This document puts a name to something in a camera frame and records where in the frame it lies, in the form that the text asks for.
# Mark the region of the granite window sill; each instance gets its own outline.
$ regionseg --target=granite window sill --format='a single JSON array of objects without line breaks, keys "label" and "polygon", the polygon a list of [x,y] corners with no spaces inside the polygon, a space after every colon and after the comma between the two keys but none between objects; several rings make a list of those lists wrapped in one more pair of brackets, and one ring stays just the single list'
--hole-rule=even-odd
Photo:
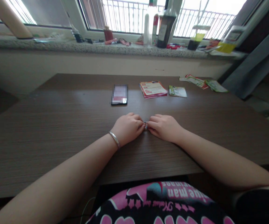
[{"label": "granite window sill", "polygon": [[195,58],[195,59],[220,59],[220,60],[239,60],[245,54],[233,52],[231,54],[211,55],[203,51],[171,50],[160,49],[157,47],[145,47],[142,45],[131,44],[129,47],[122,44],[104,45],[77,43],[76,41],[36,43],[34,40],[18,40],[15,37],[0,36],[0,49],[17,50],[41,50],[55,52],[77,52],[92,54],[123,54],[123,55],[143,55],[170,58]]}]

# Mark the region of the white wall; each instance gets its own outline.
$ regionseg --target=white wall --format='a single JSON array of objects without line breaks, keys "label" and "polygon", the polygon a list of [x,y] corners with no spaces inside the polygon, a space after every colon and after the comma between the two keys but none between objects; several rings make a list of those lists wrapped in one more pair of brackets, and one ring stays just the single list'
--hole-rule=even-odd
[{"label": "white wall", "polygon": [[22,97],[56,73],[150,76],[192,74],[218,79],[231,65],[232,62],[220,60],[0,50],[0,88]]}]

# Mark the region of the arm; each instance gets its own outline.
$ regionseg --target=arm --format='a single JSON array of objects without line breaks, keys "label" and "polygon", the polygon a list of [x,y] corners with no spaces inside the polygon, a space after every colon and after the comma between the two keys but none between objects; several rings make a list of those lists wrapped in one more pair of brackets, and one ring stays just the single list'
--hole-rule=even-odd
[{"label": "arm", "polygon": [[[139,136],[145,126],[139,115],[120,117],[111,132],[120,146]],[[76,206],[118,147],[110,134],[36,180],[1,211],[0,223],[59,223]]]},{"label": "arm", "polygon": [[231,189],[269,187],[269,172],[254,162],[182,128],[167,115],[150,118],[148,129],[158,138],[183,148],[199,165]]}]

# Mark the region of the smartphone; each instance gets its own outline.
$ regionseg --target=smartphone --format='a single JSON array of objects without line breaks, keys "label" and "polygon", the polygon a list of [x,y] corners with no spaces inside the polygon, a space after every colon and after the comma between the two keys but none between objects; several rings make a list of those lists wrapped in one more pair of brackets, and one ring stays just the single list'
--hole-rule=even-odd
[{"label": "smartphone", "polygon": [[127,105],[128,85],[114,85],[111,105]]}]

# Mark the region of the silver bracelet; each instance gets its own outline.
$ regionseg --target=silver bracelet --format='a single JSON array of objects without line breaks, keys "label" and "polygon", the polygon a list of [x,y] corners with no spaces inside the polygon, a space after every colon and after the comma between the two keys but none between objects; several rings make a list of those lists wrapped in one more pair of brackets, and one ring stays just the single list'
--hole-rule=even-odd
[{"label": "silver bracelet", "polygon": [[117,143],[117,146],[118,146],[118,149],[119,149],[119,148],[120,148],[120,143],[119,143],[117,137],[116,137],[116,136],[114,135],[114,133],[112,133],[112,132],[109,132],[109,134],[113,137],[113,139],[114,139],[115,142]]}]

